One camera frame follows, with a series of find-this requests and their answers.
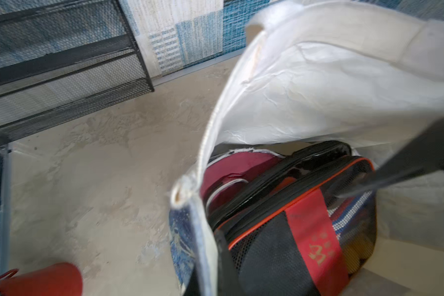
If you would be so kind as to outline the black red mesh paddle set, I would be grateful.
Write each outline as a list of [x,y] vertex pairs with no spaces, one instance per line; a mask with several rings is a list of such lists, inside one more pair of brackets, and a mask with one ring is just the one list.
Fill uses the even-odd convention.
[[374,171],[340,141],[284,155],[207,215],[246,296],[337,296],[373,253],[376,194],[337,193]]

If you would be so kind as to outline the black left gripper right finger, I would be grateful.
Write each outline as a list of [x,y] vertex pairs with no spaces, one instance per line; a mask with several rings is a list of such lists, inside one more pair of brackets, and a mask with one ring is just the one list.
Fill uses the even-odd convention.
[[436,171],[444,171],[444,118],[431,124],[379,169],[342,189],[336,197],[357,196]]

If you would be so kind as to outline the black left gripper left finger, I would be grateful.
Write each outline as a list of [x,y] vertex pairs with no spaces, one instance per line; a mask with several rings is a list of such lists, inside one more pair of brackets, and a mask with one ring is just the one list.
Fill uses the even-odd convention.
[[[215,240],[218,248],[218,274],[217,296],[245,296],[245,292],[239,282],[237,270],[234,267],[227,241],[220,230],[215,232]],[[192,271],[189,284],[184,296],[201,296],[201,285],[197,268]]]

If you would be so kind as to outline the white canvas tote bag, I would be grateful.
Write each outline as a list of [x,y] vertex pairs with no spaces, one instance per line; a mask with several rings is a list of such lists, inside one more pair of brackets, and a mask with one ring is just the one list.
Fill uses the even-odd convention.
[[[170,245],[183,295],[197,268],[217,295],[218,248],[201,198],[207,165],[234,149],[288,155],[340,141],[374,171],[444,118],[444,4],[393,9],[282,1],[245,29],[247,49],[171,191]],[[444,296],[444,171],[373,191],[372,255],[338,296]]]

